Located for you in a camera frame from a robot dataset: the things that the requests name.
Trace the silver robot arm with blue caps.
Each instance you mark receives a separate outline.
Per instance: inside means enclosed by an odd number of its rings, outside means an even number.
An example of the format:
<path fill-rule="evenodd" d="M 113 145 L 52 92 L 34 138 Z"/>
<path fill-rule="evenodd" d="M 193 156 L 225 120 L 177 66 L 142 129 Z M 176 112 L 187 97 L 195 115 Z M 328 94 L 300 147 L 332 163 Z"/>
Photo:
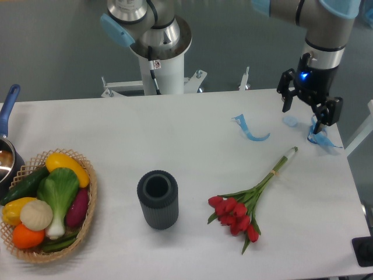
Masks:
<path fill-rule="evenodd" d="M 343 101 L 329 91 L 360 2 L 253 1 L 252 6 L 307 31 L 297 69 L 283 72 L 277 86 L 283 112 L 298 97 L 315 114 L 315 134 L 338 122 Z M 167 61 L 183 59 L 192 34 L 187 22 L 175 14 L 173 1 L 108 1 L 100 23 L 112 41 L 138 56 L 146 95 L 183 93 L 184 68 L 170 67 Z"/>

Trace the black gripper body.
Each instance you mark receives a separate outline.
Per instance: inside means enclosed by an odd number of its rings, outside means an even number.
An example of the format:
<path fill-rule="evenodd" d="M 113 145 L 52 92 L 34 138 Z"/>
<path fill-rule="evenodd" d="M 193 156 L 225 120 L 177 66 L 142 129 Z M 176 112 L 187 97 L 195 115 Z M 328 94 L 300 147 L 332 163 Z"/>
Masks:
<path fill-rule="evenodd" d="M 311 54 L 306 52 L 299 60 L 294 87 L 300 100 L 311 106 L 315 113 L 334 113 L 339 106 L 339 98 L 329 97 L 330 87 L 337 67 L 317 69 L 311 67 Z"/>

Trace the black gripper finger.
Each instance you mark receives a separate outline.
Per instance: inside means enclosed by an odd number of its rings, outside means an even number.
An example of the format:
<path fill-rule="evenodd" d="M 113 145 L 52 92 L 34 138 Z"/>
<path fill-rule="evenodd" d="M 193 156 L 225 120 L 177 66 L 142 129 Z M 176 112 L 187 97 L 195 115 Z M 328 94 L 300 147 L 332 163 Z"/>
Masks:
<path fill-rule="evenodd" d="M 324 126 L 331 126 L 339 121 L 343 107 L 341 97 L 327 97 L 325 101 L 312 106 L 312 111 L 316 117 L 316 123 L 313 130 L 314 134 L 322 131 Z"/>
<path fill-rule="evenodd" d="M 284 71 L 280 77 L 277 86 L 277 93 L 281 94 L 283 101 L 282 112 L 286 113 L 291 109 L 293 97 L 296 95 L 295 90 L 290 90 L 290 83 L 295 79 L 295 70 L 290 68 Z"/>

